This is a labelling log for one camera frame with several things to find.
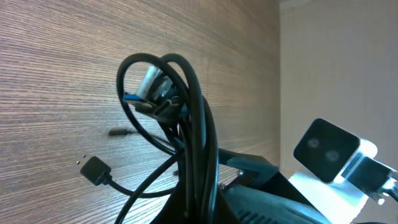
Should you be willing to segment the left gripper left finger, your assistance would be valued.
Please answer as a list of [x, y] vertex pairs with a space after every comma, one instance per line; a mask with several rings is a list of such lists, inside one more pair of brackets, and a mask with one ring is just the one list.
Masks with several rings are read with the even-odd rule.
[[[179, 179], [174, 191], [159, 214], [150, 224], [200, 223], [195, 199], [187, 203], [186, 178]], [[239, 224], [239, 218], [233, 212], [222, 190], [218, 189], [213, 223]]]

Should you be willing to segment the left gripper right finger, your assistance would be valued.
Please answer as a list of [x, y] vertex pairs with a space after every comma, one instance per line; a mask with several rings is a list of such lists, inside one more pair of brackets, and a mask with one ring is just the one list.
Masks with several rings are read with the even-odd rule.
[[265, 158], [219, 149], [219, 162], [238, 176], [219, 191], [218, 223], [330, 223]]

